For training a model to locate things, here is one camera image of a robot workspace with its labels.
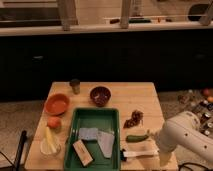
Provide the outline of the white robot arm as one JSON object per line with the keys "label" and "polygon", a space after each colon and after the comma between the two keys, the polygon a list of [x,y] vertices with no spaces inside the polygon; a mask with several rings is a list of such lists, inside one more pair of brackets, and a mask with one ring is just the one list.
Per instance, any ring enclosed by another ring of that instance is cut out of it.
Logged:
{"label": "white robot arm", "polygon": [[172,153],[181,145],[213,164],[213,139],[200,133],[199,127],[198,116],[184,111],[167,119],[154,140],[160,152]]}

